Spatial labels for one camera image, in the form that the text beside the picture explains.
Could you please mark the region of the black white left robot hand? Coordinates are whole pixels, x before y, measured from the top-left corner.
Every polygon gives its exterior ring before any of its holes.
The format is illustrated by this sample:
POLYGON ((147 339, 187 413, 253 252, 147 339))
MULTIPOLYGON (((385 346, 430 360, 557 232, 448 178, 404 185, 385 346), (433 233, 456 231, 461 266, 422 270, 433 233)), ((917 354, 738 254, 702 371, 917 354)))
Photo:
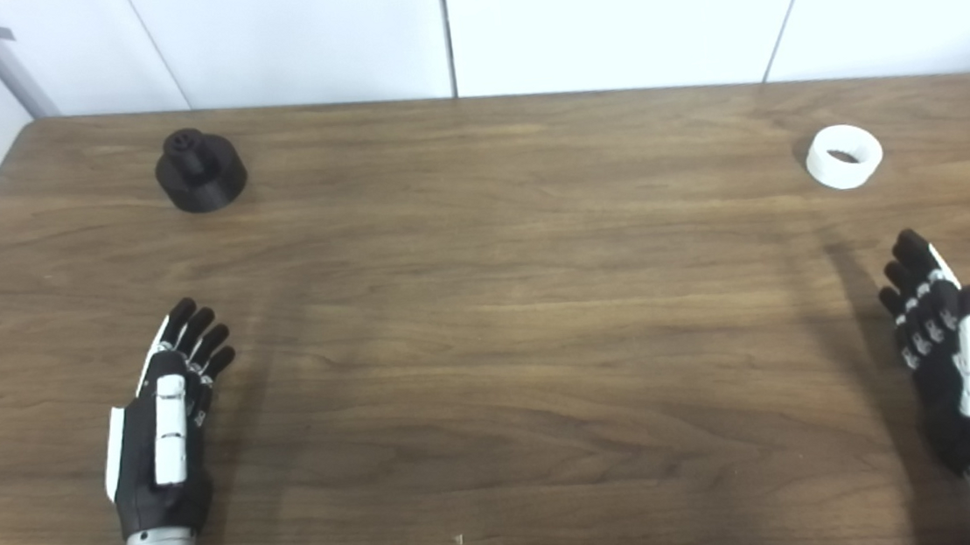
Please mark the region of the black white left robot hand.
POLYGON ((205 421, 214 382, 235 358, 229 328, 185 297, 164 317, 129 403, 109 413, 105 490, 122 536, 204 529, 212 508, 205 421))

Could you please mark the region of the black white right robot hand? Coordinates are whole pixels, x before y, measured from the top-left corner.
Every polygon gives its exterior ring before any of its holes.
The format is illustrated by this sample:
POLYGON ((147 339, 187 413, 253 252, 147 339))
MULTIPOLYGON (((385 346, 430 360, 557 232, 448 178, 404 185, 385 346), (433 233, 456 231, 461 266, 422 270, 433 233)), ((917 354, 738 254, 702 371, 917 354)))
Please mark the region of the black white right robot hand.
POLYGON ((878 301, 918 395, 921 431, 938 461, 970 470, 970 283, 960 283, 923 235, 899 233, 878 301))

